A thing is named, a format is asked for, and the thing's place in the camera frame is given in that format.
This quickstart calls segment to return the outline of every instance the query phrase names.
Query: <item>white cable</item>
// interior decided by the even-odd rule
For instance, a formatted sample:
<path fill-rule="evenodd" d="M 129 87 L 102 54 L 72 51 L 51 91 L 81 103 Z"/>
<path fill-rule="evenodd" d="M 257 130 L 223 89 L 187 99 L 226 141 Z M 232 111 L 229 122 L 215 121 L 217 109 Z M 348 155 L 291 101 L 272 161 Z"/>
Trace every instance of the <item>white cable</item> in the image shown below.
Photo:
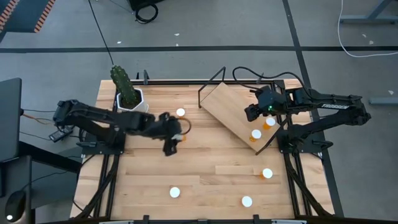
<path fill-rule="evenodd" d="M 338 42 L 340 43 L 341 48 L 343 48 L 343 50 L 346 52 L 346 54 L 348 54 L 351 57 L 356 57 L 356 58 L 373 57 L 373 56 L 388 56 L 388 55 L 398 54 L 398 52 L 388 53 L 388 54 L 373 54 L 373 55 L 353 55 L 353 54 L 350 54 L 344 48 L 343 44 L 341 43 L 341 38 L 340 38 L 340 19 L 341 19 L 341 15 L 343 13 L 343 1 L 344 0 L 341 0 L 341 11 L 340 11 L 340 16 L 338 17 L 338 22 L 337 22 L 337 36 L 338 36 Z"/>

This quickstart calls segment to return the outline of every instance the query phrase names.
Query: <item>potted plant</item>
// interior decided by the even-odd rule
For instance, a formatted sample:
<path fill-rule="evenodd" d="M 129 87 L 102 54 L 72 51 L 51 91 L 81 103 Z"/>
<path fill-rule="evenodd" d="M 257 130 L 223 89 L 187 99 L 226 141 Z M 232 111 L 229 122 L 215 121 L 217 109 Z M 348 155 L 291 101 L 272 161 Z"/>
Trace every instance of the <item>potted plant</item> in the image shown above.
<path fill-rule="evenodd" d="M 148 104 L 144 100 L 141 89 L 134 88 L 126 71 L 120 66 L 113 66 L 111 78 L 118 89 L 116 102 L 118 109 L 123 111 L 148 112 Z"/>

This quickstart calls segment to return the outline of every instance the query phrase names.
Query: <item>white pot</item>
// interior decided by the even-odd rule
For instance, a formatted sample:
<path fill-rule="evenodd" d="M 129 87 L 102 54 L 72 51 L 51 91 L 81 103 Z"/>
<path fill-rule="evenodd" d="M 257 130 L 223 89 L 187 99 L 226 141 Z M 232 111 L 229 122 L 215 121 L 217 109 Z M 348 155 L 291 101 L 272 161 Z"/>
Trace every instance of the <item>white pot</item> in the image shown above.
<path fill-rule="evenodd" d="M 116 97 L 116 102 L 118 103 L 118 109 L 119 109 L 119 110 L 123 110 L 123 111 L 148 112 L 149 105 L 145 102 L 144 93 L 142 92 L 141 89 L 135 88 L 135 90 L 137 90 L 137 91 L 140 92 L 140 94 L 141 94 L 141 102 L 140 102 L 135 108 L 133 108 L 133 109 L 123 108 L 123 107 L 122 107 L 122 103 L 121 103 L 121 101 L 122 101 L 122 99 L 121 99 L 122 96 L 121 96 L 121 94 L 119 93 L 119 94 L 117 95 L 117 97 Z"/>

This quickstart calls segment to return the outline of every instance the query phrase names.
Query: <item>white disk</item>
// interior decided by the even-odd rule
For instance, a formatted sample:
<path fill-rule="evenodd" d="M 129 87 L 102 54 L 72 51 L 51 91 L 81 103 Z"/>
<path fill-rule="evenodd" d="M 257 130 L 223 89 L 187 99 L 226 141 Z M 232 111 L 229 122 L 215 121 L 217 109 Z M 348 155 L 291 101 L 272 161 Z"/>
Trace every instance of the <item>white disk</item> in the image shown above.
<path fill-rule="evenodd" d="M 273 125 L 275 125 L 275 119 L 274 118 L 267 118 L 266 119 L 266 123 L 268 124 L 268 126 L 273 126 Z"/>
<path fill-rule="evenodd" d="M 261 138 L 261 131 L 255 129 L 255 130 L 253 130 L 253 131 L 251 132 L 251 136 L 252 136 L 254 139 L 260 139 L 260 138 Z"/>
<path fill-rule="evenodd" d="M 180 189 L 178 187 L 172 187 L 170 189 L 170 196 L 172 198 L 176 198 L 176 197 L 180 196 Z"/>
<path fill-rule="evenodd" d="M 184 116 L 185 115 L 185 110 L 183 108 L 177 109 L 177 115 L 178 116 Z"/>
<path fill-rule="evenodd" d="M 251 200 L 251 197 L 244 196 L 242 198 L 242 205 L 245 206 L 246 208 L 250 207 L 252 204 L 253 204 L 253 200 Z"/>
<path fill-rule="evenodd" d="M 272 177 L 272 170 L 266 168 L 262 170 L 262 175 L 267 178 L 270 179 Z"/>

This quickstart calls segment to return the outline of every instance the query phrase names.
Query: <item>wooden table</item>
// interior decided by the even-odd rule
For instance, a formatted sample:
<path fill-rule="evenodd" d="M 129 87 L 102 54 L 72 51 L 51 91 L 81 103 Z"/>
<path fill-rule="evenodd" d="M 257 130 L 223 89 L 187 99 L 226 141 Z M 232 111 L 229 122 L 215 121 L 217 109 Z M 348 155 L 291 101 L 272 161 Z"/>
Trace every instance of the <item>wooden table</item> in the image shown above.
<path fill-rule="evenodd" d="M 300 86 L 297 80 L 285 80 L 286 89 Z M 247 88 L 229 85 L 234 91 L 255 103 L 256 97 Z M 250 147 L 225 128 L 205 109 L 198 108 L 198 89 L 201 85 L 147 85 L 141 88 L 150 113 L 156 116 L 177 108 L 185 108 L 192 122 L 187 140 L 178 145 L 178 153 L 165 157 L 163 142 L 139 136 L 126 138 L 126 150 L 119 161 L 112 220 L 191 219 L 252 219 L 293 218 L 292 202 L 283 155 L 276 139 L 258 156 Z M 216 85 L 202 91 L 208 94 Z M 115 86 L 103 80 L 96 106 L 111 110 Z M 292 118 L 294 123 L 311 122 L 309 113 Z M 323 207 L 333 213 L 333 206 L 321 160 L 311 154 L 301 154 L 308 189 Z M 97 155 L 81 169 L 75 202 L 84 207 L 98 188 L 103 156 Z M 271 179 L 262 179 L 261 171 L 272 169 Z M 179 198 L 171 198 L 171 187 L 181 190 Z M 300 211 L 303 213 L 301 193 L 296 187 Z M 243 196 L 253 199 L 250 208 L 241 205 Z M 100 215 L 104 215 L 107 192 Z M 80 211 L 73 206 L 71 217 Z"/>

